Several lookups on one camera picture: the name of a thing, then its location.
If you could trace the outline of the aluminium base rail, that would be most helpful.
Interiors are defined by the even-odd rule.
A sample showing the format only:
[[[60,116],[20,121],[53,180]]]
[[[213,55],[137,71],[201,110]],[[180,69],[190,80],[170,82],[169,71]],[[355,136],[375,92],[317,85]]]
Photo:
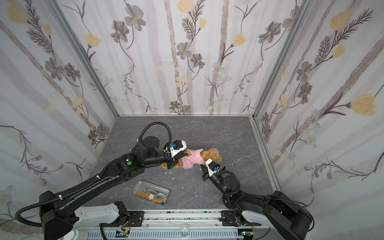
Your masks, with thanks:
[[[284,240],[303,240],[312,224],[282,212],[271,216],[234,210],[132,211],[128,219],[112,224],[82,224],[65,240],[267,240],[280,234]]]

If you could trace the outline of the metal tray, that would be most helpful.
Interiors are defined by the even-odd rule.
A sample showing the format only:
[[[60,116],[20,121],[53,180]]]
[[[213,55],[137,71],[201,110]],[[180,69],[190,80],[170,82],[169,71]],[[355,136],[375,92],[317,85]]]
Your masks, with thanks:
[[[170,195],[170,190],[140,180],[136,183],[132,191],[132,195],[144,201],[164,206],[167,203],[168,197]]]

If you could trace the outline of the brown teddy bear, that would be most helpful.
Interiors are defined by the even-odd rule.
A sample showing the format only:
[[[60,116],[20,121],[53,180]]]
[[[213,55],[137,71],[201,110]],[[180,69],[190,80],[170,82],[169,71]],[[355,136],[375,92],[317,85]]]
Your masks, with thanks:
[[[215,163],[220,164],[221,161],[222,161],[222,156],[220,155],[219,150],[216,149],[216,148],[212,148],[212,149],[209,149],[209,150],[206,150],[206,151],[204,150],[201,153],[201,156],[203,157],[205,162],[208,159],[212,159]]]

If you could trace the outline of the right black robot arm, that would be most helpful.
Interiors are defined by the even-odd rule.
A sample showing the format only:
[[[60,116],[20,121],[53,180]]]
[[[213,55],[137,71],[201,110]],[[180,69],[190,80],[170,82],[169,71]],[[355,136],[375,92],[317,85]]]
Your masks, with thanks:
[[[219,164],[201,165],[203,181],[221,192],[225,207],[234,213],[236,227],[259,224],[276,230],[286,240],[304,240],[315,226],[311,213],[284,193],[256,195],[241,190],[239,178]]]

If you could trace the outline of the scissors in tray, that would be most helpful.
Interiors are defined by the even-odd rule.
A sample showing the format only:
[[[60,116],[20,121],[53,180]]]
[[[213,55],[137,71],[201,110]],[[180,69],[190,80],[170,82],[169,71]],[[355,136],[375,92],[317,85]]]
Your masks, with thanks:
[[[154,198],[156,198],[156,199],[166,199],[167,198],[167,194],[153,190],[153,189],[143,188],[143,193],[154,195]]]

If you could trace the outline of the wooden brush in tray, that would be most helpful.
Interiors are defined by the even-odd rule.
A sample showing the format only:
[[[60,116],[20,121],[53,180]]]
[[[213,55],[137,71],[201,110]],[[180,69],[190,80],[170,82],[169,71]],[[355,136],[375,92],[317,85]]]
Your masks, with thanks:
[[[149,194],[149,193],[143,193],[143,192],[137,192],[135,193],[135,196],[150,202],[153,202],[158,205],[164,205],[165,200],[162,197],[159,197],[158,195]]]

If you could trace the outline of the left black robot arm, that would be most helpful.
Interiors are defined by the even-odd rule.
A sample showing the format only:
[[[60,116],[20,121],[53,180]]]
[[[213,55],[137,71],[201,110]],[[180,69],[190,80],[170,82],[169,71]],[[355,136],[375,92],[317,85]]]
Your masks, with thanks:
[[[175,140],[159,148],[158,138],[139,140],[130,153],[109,162],[94,177],[67,190],[47,191],[39,197],[39,211],[44,238],[58,240],[70,231],[104,224],[118,227],[129,220],[129,212],[121,201],[105,206],[85,207],[85,203],[105,191],[144,173],[145,169],[164,164],[173,168],[184,157],[185,141]]]

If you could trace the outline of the pink teddy hoodie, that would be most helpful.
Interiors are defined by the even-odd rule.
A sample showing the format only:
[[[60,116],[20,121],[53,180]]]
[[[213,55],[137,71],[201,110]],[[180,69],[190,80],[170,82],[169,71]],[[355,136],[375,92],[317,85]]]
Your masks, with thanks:
[[[201,153],[203,151],[203,149],[187,150],[187,155],[181,158],[181,161],[183,163],[182,168],[187,170],[193,168],[194,165],[204,165],[205,160],[201,156]]]

